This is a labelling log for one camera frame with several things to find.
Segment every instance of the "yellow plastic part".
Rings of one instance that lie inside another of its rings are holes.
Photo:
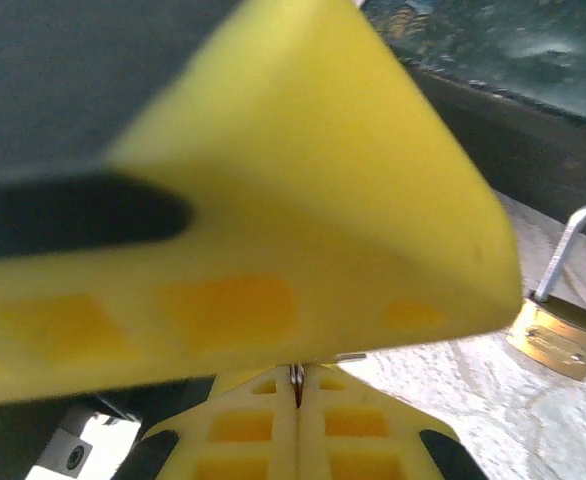
[[[443,422],[346,373],[307,366],[302,406],[278,367],[156,425],[180,441],[158,480],[443,480],[419,432]]]
[[[478,334],[521,301],[497,199],[349,0],[248,0],[112,145],[171,240],[0,260],[0,401]]]

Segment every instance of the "padlock shackle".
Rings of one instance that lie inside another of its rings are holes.
[[[586,205],[576,210],[573,215],[569,217],[566,222],[566,227],[562,233],[562,238],[557,244],[549,265],[542,276],[542,280],[535,290],[535,300],[538,302],[545,302],[551,290],[555,287],[560,274],[562,273],[562,266],[566,261],[570,249],[573,247],[578,234],[586,226]]]

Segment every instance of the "white surface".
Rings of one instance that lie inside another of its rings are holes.
[[[530,289],[562,225],[502,200]],[[554,293],[586,306],[586,238]],[[586,382],[538,365],[513,349],[504,332],[375,352],[343,368],[446,421],[491,480],[586,480]]]

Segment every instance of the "brass padlock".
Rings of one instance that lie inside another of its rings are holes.
[[[533,360],[576,380],[586,376],[586,310],[549,293],[585,225],[586,206],[569,218],[540,284],[525,298],[507,337]]]

